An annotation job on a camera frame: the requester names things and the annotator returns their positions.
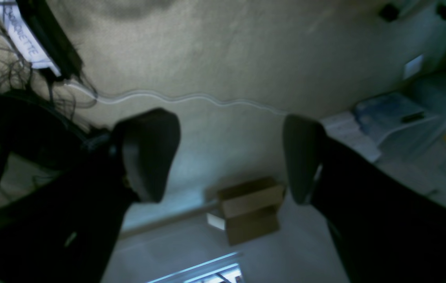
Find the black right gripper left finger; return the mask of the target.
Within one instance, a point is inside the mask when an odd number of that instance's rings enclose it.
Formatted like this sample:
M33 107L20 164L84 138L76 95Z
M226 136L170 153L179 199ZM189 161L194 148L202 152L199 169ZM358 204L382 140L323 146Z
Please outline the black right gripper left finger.
M0 281L99 283L134 202L159 203L180 144L163 108L121 120L85 160L0 208Z

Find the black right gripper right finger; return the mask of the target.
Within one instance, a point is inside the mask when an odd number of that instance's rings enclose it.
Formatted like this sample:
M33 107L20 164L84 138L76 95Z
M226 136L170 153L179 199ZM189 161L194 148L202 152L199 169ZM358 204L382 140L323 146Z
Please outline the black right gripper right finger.
M327 136L316 120L283 122L289 190L327 220L352 283L446 283L446 207Z

